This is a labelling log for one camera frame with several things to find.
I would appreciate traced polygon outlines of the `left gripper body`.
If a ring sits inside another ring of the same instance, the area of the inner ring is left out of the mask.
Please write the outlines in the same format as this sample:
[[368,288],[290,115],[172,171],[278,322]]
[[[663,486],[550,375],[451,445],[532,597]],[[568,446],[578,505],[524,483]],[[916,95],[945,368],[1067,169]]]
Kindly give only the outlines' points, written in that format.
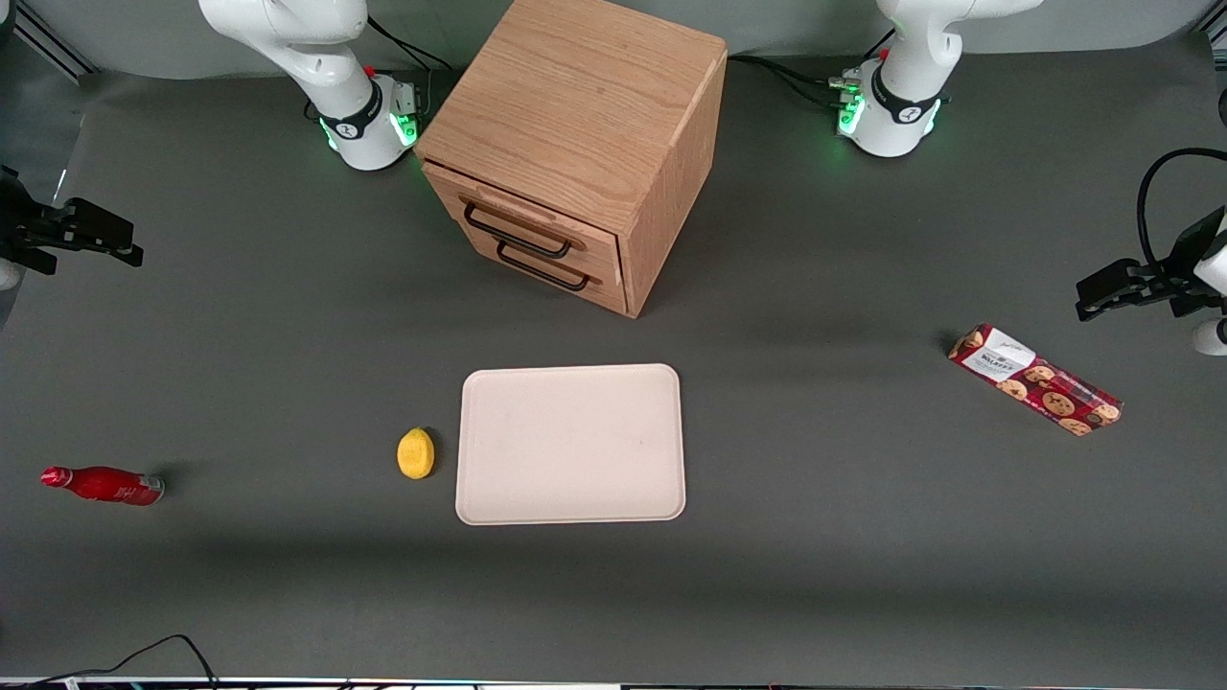
[[1175,318],[1200,309],[1225,314],[1225,207],[1182,231],[1162,268],[1174,284],[1169,308]]

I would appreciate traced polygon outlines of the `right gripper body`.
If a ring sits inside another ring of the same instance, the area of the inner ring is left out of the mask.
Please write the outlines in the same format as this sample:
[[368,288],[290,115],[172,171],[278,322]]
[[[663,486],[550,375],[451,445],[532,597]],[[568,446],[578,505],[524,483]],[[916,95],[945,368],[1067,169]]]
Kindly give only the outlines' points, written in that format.
[[15,169],[1,172],[1,255],[6,266],[56,275],[58,258],[45,247],[58,247],[66,211],[38,203]]

